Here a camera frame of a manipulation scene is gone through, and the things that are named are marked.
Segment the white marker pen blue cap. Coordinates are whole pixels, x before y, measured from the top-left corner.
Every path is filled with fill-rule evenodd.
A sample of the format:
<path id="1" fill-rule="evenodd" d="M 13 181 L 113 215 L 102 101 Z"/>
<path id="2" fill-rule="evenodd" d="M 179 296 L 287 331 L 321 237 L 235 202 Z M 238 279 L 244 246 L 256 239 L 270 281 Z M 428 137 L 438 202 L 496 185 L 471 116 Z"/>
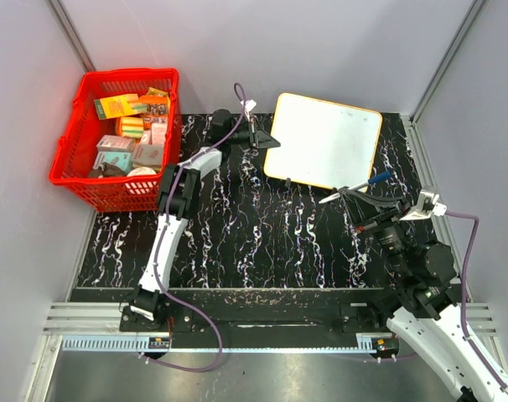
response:
<path id="1" fill-rule="evenodd" d="M 322 198 L 319 203 L 320 204 L 326 204 L 326 203 L 329 203 L 329 202 L 333 202 L 335 201 L 336 199 L 340 198 L 341 197 L 341 193 L 344 191 L 344 190 L 354 190 L 354 191 L 358 191 L 358 190 L 361 190 L 363 188 L 367 188 L 368 186 L 372 185 L 372 184 L 375 184 L 375 183 L 379 183 L 379 182 L 383 182 L 383 181 L 386 181 L 388 180 L 389 178 L 391 178 L 391 173 L 388 172 L 388 171 L 385 171 L 383 173 L 379 173 L 377 175 L 375 175 L 374 177 L 372 178 L 369 178 L 367 179 L 366 181 L 362 182 L 362 183 L 358 183 L 356 184 L 355 186 L 351 186 L 351 187 L 348 187 L 348 186 L 344 186 L 342 188 L 337 188 L 332 194 L 330 194 L 330 196 L 328 197 L 325 197 L 325 198 Z"/>

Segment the white board with orange frame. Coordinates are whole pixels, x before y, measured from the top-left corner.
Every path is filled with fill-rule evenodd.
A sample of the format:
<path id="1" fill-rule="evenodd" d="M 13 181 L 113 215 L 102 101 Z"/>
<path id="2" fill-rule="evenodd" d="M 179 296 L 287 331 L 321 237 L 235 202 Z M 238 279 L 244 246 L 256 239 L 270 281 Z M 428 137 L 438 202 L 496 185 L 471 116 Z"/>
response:
<path id="1" fill-rule="evenodd" d="M 378 111 L 303 95 L 277 98 L 263 172 L 269 178 L 319 188 L 353 187 L 368 181 L 383 118 Z"/>

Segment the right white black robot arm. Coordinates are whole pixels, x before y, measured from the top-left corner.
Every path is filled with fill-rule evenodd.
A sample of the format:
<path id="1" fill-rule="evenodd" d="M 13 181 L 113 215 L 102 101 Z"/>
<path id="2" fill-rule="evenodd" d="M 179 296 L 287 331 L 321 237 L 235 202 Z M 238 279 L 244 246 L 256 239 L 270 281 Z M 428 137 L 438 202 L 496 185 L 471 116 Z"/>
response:
<path id="1" fill-rule="evenodd" d="M 368 309 L 370 327 L 402 339 L 455 400 L 508 401 L 508 373 L 468 323 L 466 287 L 453 283 L 466 275 L 455 270 L 451 247 L 437 240 L 419 244 L 402 229 L 404 222 L 445 215 L 439 194 L 423 189 L 414 205 L 352 188 L 337 196 L 355 232 L 377 240 L 394 280 L 391 293 Z"/>

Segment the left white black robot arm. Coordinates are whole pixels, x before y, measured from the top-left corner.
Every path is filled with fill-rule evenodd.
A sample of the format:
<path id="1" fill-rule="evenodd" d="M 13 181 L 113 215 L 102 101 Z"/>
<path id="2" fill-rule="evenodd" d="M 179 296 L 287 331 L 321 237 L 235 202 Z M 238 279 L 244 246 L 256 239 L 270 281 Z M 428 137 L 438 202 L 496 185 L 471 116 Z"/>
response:
<path id="1" fill-rule="evenodd" d="M 158 193 L 158 228 L 146 270 L 122 312 L 122 322 L 138 320 L 147 330 L 158 331 L 168 319 L 167 297 L 174 257 L 189 221 L 198 212 L 202 179 L 215 171 L 235 145 L 270 149 L 280 142 L 257 126 L 251 113 L 254 100 L 241 103 L 234 119 L 226 109 L 212 115 L 209 144 L 189 159 L 165 167 Z"/>

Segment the pink white box in basket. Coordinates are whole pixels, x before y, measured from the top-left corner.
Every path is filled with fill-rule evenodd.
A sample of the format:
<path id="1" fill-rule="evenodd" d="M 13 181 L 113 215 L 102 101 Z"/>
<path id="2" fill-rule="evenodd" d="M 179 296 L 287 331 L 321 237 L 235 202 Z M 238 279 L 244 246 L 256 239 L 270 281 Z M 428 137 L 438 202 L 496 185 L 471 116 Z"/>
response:
<path id="1" fill-rule="evenodd" d="M 168 131 L 168 124 L 165 122 L 153 122 L 151 125 L 152 144 L 164 146 L 166 143 L 166 136 Z"/>

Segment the brown pink box in basket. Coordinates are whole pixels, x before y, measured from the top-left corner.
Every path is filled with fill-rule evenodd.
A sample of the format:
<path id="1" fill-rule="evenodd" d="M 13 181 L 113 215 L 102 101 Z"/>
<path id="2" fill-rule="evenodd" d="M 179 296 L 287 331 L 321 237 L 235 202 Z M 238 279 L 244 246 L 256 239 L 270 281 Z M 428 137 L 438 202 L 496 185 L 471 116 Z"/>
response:
<path id="1" fill-rule="evenodd" d="M 138 168 L 160 169 L 163 163 L 163 146 L 139 143 L 132 151 L 131 162 Z"/>

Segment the orange snack packet in basket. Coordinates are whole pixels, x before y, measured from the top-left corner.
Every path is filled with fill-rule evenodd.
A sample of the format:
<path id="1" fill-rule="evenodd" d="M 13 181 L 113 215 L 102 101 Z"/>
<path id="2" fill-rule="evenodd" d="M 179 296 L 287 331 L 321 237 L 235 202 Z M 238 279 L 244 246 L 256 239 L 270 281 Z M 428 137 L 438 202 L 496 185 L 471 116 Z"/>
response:
<path id="1" fill-rule="evenodd" d="M 146 106 L 146 114 L 166 116 L 169 113 L 171 99 L 167 91 L 149 87 L 147 93 L 140 96 L 138 100 Z"/>

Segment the white round lid in basket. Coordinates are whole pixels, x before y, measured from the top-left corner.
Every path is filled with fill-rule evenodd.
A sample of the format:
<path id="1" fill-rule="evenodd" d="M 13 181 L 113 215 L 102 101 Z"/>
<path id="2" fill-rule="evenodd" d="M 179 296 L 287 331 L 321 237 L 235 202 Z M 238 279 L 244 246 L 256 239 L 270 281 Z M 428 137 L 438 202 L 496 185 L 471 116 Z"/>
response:
<path id="1" fill-rule="evenodd" d="M 150 167 L 136 167 L 127 174 L 128 177 L 156 175 L 157 172 Z"/>

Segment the striped yellow orange sponge pack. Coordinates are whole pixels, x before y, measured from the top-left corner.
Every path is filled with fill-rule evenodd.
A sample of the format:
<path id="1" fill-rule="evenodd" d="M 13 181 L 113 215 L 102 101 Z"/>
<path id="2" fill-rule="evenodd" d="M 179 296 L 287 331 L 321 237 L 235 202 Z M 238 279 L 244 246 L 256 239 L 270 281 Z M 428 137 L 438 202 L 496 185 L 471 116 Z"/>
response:
<path id="1" fill-rule="evenodd" d="M 129 116 L 118 117 L 115 124 L 115 133 L 120 137 L 141 139 L 144 133 L 143 119 Z"/>

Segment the teal box in basket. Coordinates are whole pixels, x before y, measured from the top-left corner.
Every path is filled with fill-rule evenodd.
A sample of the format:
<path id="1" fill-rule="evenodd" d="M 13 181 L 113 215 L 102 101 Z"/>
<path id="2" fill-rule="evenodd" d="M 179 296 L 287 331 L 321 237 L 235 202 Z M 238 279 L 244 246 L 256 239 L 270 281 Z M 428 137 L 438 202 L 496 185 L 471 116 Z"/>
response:
<path id="1" fill-rule="evenodd" d="M 123 172 L 129 173 L 132 168 L 132 154 L 130 152 L 98 152 L 93 168 L 97 169 L 103 163 L 120 168 Z"/>

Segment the yellow green box in basket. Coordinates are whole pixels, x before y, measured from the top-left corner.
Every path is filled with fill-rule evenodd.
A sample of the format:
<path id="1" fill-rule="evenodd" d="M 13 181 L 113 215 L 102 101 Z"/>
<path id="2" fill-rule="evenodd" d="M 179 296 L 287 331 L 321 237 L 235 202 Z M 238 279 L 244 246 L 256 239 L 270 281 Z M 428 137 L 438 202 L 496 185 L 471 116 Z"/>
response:
<path id="1" fill-rule="evenodd" d="M 134 109 L 136 103 L 138 103 L 137 94 L 115 95 L 94 100 L 100 120 L 136 115 L 137 111 Z"/>

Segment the grey pink box in basket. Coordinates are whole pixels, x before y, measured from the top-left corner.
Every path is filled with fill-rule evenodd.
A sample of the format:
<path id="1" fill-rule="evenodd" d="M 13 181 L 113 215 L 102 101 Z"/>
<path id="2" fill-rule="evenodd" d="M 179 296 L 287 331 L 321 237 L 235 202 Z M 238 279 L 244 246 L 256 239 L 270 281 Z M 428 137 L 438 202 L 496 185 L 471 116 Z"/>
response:
<path id="1" fill-rule="evenodd" d="M 129 137 L 104 135 L 96 144 L 98 152 L 132 152 L 136 142 Z"/>

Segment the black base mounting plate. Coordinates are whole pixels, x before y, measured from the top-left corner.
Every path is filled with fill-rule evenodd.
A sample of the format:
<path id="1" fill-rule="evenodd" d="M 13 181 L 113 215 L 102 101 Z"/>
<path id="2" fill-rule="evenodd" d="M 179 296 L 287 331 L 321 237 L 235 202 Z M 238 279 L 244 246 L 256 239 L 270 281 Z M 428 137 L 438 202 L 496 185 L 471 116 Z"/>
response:
<path id="1" fill-rule="evenodd" d="M 129 304 L 144 303 L 158 318 L 151 321 L 129 306 L 122 309 L 123 332 L 169 332 L 179 349 L 353 348 L 357 334 L 389 333 L 374 306 L 380 289 L 173 289 L 170 296 L 135 291 Z"/>

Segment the red plastic shopping basket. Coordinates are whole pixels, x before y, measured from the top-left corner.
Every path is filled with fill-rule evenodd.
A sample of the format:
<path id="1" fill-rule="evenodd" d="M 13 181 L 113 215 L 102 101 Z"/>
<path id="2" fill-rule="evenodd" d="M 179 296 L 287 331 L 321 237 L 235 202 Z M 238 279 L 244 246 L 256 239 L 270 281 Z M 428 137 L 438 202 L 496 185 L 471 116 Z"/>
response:
<path id="1" fill-rule="evenodd" d="M 73 98 L 70 119 L 49 172 L 50 182 L 70 190 L 98 212 L 156 210 L 161 172 L 124 178 L 88 177 L 96 160 L 97 143 L 114 131 L 113 121 L 98 118 L 95 100 L 126 93 L 143 95 L 150 87 L 168 92 L 171 98 L 163 164 L 177 163 L 182 139 L 179 72 L 173 68 L 94 71 L 83 75 Z"/>

